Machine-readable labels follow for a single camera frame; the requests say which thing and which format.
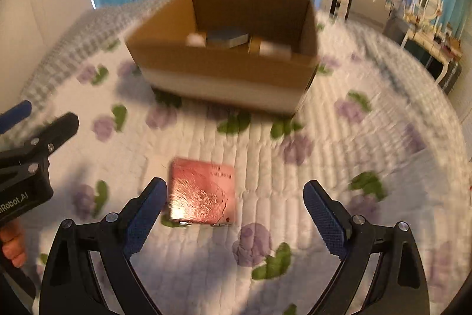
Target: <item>book cover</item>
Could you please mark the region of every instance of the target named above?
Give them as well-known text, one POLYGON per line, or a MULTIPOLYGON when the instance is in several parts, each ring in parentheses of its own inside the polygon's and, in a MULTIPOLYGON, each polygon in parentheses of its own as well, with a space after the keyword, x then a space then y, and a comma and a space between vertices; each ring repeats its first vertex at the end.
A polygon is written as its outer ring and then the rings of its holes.
POLYGON ((234 167, 177 158, 168 193, 172 221, 230 225, 236 210, 234 167))

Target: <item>metal screw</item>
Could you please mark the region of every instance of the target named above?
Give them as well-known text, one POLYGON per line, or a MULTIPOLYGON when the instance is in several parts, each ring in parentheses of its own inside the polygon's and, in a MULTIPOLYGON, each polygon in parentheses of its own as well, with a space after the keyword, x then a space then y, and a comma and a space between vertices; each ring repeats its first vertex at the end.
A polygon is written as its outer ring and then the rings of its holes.
POLYGON ((116 222, 117 219, 118 219, 117 213, 109 213, 107 216, 105 216, 105 220, 108 223, 116 222))
POLYGON ((402 231, 408 231, 410 229, 410 226, 405 222, 399 222, 398 228, 402 231))
POLYGON ((31 163, 28 167, 28 172, 30 174, 34 174, 36 171, 38 171, 39 165, 37 163, 31 163))
POLYGON ((363 225, 365 223, 365 218, 362 215, 354 215, 353 222, 355 224, 363 225))
POLYGON ((61 223, 61 227, 63 229, 68 229, 72 225, 72 221, 70 219, 66 219, 61 223))

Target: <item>vanity table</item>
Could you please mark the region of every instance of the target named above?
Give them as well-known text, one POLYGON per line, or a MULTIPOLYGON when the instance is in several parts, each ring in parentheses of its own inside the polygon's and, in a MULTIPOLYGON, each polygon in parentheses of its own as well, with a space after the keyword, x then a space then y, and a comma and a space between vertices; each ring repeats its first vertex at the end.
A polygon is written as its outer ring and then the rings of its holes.
POLYGON ((383 33, 416 57, 447 94, 461 73, 456 60, 461 58, 462 52, 459 49, 448 52, 435 41, 441 13, 441 0, 413 0, 403 15, 391 16, 383 33))

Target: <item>cardboard box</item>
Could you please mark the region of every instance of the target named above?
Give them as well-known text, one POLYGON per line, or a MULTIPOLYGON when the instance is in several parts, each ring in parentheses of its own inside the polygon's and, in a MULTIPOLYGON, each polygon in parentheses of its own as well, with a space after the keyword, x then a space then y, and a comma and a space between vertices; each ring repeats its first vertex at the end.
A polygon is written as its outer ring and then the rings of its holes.
POLYGON ((296 112, 319 64, 310 0, 171 0, 126 45, 153 87, 283 115, 296 112), (190 33, 224 28, 289 45, 292 55, 186 45, 190 33))

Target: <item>white quilted bedspread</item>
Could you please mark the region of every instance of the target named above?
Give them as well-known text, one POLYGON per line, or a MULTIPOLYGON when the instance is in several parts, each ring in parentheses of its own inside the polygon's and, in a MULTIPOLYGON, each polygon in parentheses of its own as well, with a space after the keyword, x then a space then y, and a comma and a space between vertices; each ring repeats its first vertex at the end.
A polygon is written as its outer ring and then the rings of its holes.
MULTIPOLYGON (((303 186, 313 179, 351 214, 410 224, 432 313, 439 313, 465 279, 470 253, 468 172, 455 113, 396 44, 357 24, 319 21, 323 65, 294 120, 245 115, 239 133, 225 125, 238 111, 155 95, 119 41, 90 57, 41 118, 72 111, 80 128, 50 158, 54 197, 23 216, 38 274, 63 219, 79 224, 119 212, 147 184, 148 158, 160 159, 155 176, 167 179, 168 163, 186 157, 234 165, 237 220, 227 228, 156 222, 131 262, 163 313, 307 313, 339 263, 303 204, 303 186), (245 239, 251 231, 257 242, 245 239), (277 249, 290 265, 266 276, 264 257, 277 249)), ((94 258, 110 309, 120 313, 94 258)))

